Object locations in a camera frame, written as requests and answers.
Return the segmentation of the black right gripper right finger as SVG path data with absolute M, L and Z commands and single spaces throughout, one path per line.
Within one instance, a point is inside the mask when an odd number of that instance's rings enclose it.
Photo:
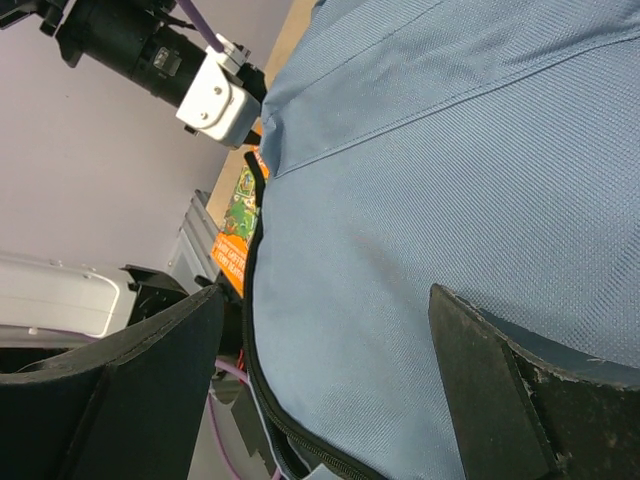
M 431 289 L 429 321 L 468 479 L 636 479 L 639 371 Z

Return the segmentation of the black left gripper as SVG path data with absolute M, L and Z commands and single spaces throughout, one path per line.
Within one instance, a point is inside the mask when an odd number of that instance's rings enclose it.
M 245 63 L 240 68 L 238 74 L 239 79 L 242 81 L 243 88 L 258 101 L 259 105 L 262 105 L 267 94 L 264 72 L 251 63 Z M 244 145 L 258 145 L 260 139 L 260 134 L 254 130 L 250 130 L 244 140 Z

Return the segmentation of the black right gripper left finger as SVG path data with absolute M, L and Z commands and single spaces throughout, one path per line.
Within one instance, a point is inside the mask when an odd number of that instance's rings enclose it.
M 185 479 L 222 334 L 204 288 L 1 377 L 4 479 Z

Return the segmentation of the orange green children book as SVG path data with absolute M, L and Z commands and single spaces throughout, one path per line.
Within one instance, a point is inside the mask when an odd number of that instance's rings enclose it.
M 255 180 L 244 158 L 246 154 L 255 159 L 261 174 L 268 178 L 257 146 L 231 151 L 206 205 L 218 228 L 210 256 L 240 296 L 257 210 Z

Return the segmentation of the blue fabric backpack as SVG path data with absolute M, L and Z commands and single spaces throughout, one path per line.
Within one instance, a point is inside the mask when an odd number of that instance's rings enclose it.
M 287 479 L 465 479 L 440 285 L 639 371 L 639 5 L 320 1 L 262 113 L 250 386 Z

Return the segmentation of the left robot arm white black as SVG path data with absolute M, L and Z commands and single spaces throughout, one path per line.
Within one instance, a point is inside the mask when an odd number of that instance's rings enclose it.
M 260 141 L 266 93 L 248 50 L 216 33 L 190 1 L 5 1 L 1 25 L 42 20 L 64 62 L 89 56 L 176 110 L 185 129 L 237 149 Z M 99 340 L 186 297 L 170 275 L 125 266 L 97 270 L 16 255 L 1 258 L 1 344 L 67 349 Z

